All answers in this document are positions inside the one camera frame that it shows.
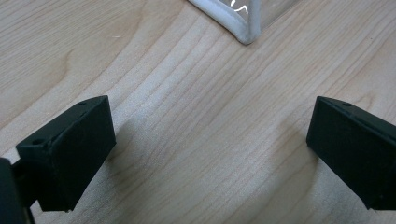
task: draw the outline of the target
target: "wooden table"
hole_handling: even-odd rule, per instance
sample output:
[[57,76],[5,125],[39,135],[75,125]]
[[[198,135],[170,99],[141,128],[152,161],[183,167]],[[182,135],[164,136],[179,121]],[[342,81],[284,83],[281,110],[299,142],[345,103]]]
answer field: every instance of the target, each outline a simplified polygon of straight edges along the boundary
[[243,46],[185,0],[0,1],[0,155],[110,99],[117,146],[37,223],[394,223],[306,146],[318,95],[396,124],[396,1],[303,0]]

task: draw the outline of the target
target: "wooden surface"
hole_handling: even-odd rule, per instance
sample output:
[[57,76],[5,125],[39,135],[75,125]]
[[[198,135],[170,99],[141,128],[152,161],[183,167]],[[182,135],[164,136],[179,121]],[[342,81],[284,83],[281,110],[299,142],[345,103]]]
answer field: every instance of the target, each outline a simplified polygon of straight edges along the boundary
[[110,99],[117,146],[37,223],[395,223],[306,146],[318,95],[396,124],[396,1],[303,0],[252,45],[184,0],[0,1],[0,155]]

